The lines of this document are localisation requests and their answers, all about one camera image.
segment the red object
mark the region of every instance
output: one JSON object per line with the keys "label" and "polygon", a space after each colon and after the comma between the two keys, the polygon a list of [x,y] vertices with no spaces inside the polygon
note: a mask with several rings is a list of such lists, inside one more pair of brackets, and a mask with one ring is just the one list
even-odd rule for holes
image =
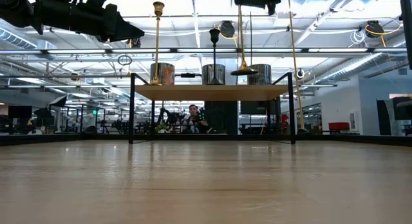
{"label": "red object", "polygon": [[329,123],[329,130],[349,130],[349,123]]}

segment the ceiling duct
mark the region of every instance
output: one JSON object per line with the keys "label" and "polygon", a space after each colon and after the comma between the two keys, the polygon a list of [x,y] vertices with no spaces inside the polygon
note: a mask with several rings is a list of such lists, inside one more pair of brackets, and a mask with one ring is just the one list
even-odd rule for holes
{"label": "ceiling duct", "polygon": [[[18,46],[25,50],[54,50],[56,46],[48,41],[33,39],[25,37],[20,34],[15,28],[12,28],[10,25],[5,23],[5,21],[0,21],[0,39],[7,41],[15,46]],[[38,58],[53,60],[56,58],[56,55],[50,54],[39,54],[36,55]]]}
{"label": "ceiling duct", "polygon": [[[397,48],[405,44],[404,34],[401,34],[391,40],[392,44],[390,47]],[[388,56],[386,53],[371,53],[365,57],[350,59],[330,70],[326,73],[323,73],[320,76],[316,76],[316,80],[314,79],[307,82],[307,84],[321,84],[328,80],[339,80],[339,79],[347,79],[353,75],[356,75],[364,70],[368,70],[376,65],[382,64],[388,61]]]}

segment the black lamp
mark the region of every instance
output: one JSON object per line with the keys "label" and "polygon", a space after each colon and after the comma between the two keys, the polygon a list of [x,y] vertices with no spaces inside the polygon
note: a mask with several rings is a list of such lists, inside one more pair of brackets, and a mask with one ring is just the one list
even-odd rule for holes
{"label": "black lamp", "polygon": [[220,31],[216,28],[213,28],[209,31],[211,34],[211,41],[213,43],[213,79],[208,85],[221,85],[219,80],[216,78],[216,43],[219,41]]}

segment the cylindrical container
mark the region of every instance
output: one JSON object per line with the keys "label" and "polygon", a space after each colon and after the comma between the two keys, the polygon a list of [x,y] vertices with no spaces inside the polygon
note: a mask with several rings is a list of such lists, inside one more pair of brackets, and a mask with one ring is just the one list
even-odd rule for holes
{"label": "cylindrical container", "polygon": [[249,68],[257,71],[257,74],[247,76],[248,85],[271,85],[272,67],[270,67],[270,65],[255,64],[249,66]]}
{"label": "cylindrical container", "polygon": [[[157,77],[159,83],[164,86],[173,86],[174,85],[174,66],[169,63],[158,63],[158,72]],[[156,63],[150,65],[150,81],[155,78]]]}
{"label": "cylindrical container", "polygon": [[[222,64],[216,64],[216,79],[218,84],[225,84],[226,67]],[[204,65],[201,67],[201,82],[203,85],[214,84],[214,68],[213,64]]]}

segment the ceiling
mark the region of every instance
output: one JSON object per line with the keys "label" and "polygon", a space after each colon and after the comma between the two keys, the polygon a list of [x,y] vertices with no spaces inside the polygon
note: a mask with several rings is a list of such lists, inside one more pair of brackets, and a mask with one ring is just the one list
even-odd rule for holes
{"label": "ceiling", "polygon": [[[211,48],[209,30],[218,28],[222,21],[232,21],[238,27],[238,7],[233,0],[108,0],[106,4],[113,3],[118,6],[118,11],[125,21],[145,31],[145,36],[140,40],[142,48],[156,46],[156,17],[153,2],[161,1],[165,4],[164,13],[160,20],[160,47],[161,48]],[[378,20],[385,32],[396,30],[400,27],[398,20],[401,11],[399,0],[291,0],[294,14],[293,28],[297,48],[360,48],[374,47],[382,44],[381,39],[366,37],[363,41],[354,42],[353,35],[359,27],[364,30],[367,21]],[[288,32],[290,20],[288,16],[288,0],[282,0],[276,6],[276,14],[267,16],[267,11],[260,8],[242,7],[245,48],[290,48],[292,32]],[[57,49],[118,49],[128,48],[124,42],[100,43],[89,35],[79,35],[66,30],[54,29],[53,33],[46,32],[39,35],[33,28],[16,28],[22,37],[31,40],[42,39],[56,45]],[[385,36],[388,45],[391,39],[403,33],[399,31]],[[17,47],[0,41],[3,49],[16,49]],[[236,40],[220,36],[218,48],[236,48]],[[135,72],[149,80],[150,67],[154,63],[154,55],[129,54],[133,62],[129,66],[121,66],[116,54],[71,54],[57,55],[54,61],[40,59],[30,55],[10,55],[8,58],[19,60],[23,64],[46,72],[54,70],[54,75],[69,75],[71,73],[85,75],[119,75],[119,78],[107,78],[103,84],[129,86],[128,78],[120,78],[128,71]],[[182,54],[161,53],[160,62],[173,64],[176,73],[199,73],[201,66],[212,64],[210,54]],[[239,59],[217,54],[218,60],[234,59],[231,61],[237,68]],[[77,59],[88,59],[86,62]],[[323,54],[309,57],[298,57],[297,67],[322,73],[347,58],[329,57]],[[290,55],[273,57],[268,54],[254,53],[253,59],[246,57],[248,64],[269,64],[272,66],[272,80],[282,74],[292,71],[294,60]],[[27,84],[25,81],[16,81],[15,84]],[[57,83],[87,84],[85,80],[74,82],[70,79],[61,79]],[[181,79],[176,78],[178,84],[201,84],[201,78]],[[125,95],[128,88],[121,89]]]}

